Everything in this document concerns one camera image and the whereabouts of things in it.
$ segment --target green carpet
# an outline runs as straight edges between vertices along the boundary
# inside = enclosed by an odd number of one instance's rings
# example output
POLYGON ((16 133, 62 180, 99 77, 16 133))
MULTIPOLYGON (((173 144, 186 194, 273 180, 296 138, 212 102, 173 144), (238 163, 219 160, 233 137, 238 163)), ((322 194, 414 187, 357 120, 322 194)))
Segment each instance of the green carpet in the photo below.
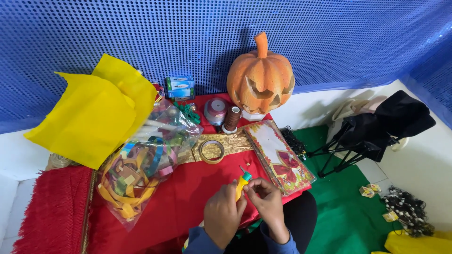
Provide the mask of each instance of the green carpet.
MULTIPOLYGON (((295 131, 307 151, 314 151, 325 144, 326 125, 295 131)), ((317 176, 329 155, 307 158, 306 167, 317 176)), ((338 165, 341 159, 331 160, 326 172, 338 165)), ((385 251, 387 234, 401 229, 399 222, 386 222, 381 216, 386 212, 379 196, 363 197, 361 186, 369 184, 356 165, 324 179, 318 178, 309 192, 317 201, 318 218, 306 254, 370 254, 385 251)))

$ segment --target plastic bag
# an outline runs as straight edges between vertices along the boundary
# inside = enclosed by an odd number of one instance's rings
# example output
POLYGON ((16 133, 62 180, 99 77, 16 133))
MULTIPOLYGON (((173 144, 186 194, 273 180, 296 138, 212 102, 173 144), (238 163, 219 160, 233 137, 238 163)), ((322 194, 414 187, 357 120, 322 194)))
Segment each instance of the plastic bag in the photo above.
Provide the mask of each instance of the plastic bag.
POLYGON ((292 151, 273 120, 246 125, 245 133, 268 177, 284 196, 317 180, 292 151))
POLYGON ((189 156, 203 129, 167 100, 99 169, 97 190, 108 208, 130 230, 160 182, 189 156))

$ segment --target black pants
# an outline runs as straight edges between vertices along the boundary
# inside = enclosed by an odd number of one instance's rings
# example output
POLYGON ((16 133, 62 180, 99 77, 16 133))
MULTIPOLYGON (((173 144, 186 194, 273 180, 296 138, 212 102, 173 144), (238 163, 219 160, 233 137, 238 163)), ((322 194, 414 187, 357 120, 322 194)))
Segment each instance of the black pants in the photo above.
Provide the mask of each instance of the black pants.
MULTIPOLYGON (((311 240, 317 222, 317 204, 311 193, 303 194, 283 205, 284 221, 297 244, 300 254, 303 254, 311 240)), ((257 228, 251 234, 241 239, 234 237, 226 247, 225 253, 268 253, 267 244, 257 228)))

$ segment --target red fringe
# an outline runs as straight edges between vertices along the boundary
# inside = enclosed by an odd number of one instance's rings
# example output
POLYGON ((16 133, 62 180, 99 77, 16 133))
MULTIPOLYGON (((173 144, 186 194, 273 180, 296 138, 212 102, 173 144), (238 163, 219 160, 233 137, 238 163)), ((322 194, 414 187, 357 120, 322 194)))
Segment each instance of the red fringe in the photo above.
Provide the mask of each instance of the red fringe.
POLYGON ((92 169, 42 172, 14 243, 14 254, 79 254, 92 169))

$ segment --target hand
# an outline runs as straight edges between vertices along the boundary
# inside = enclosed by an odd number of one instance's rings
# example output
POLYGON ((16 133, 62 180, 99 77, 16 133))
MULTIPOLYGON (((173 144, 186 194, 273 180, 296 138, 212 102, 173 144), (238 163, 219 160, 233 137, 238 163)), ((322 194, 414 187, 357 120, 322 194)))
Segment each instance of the hand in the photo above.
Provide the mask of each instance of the hand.
POLYGON ((232 183, 223 185, 204 208, 204 230, 220 249, 225 249, 234 237, 246 207, 243 193, 235 202, 236 189, 237 180, 234 179, 232 183))
POLYGON ((283 202, 281 201, 279 189, 269 181, 257 178, 245 185, 243 190, 264 222, 267 223, 270 237, 279 244, 287 243, 290 239, 290 234, 284 224, 283 202))

